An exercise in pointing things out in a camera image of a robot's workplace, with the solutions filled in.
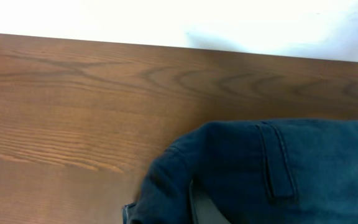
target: brown wooden surface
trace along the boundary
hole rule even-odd
[[[358,63],[0,34],[0,223],[120,223],[212,120],[358,119]]]

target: white background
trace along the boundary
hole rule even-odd
[[[358,62],[358,0],[0,0],[0,33]]]

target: wooden table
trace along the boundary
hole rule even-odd
[[[0,223],[121,223],[212,120],[358,119],[358,63],[0,34]]]

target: blue denim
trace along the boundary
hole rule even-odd
[[[231,223],[358,223],[358,121],[208,123],[153,161],[124,223],[191,223],[193,179]]]

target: denim fabric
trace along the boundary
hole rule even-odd
[[[127,223],[191,223],[192,179],[231,223],[358,223],[358,121],[208,123],[153,161]]]

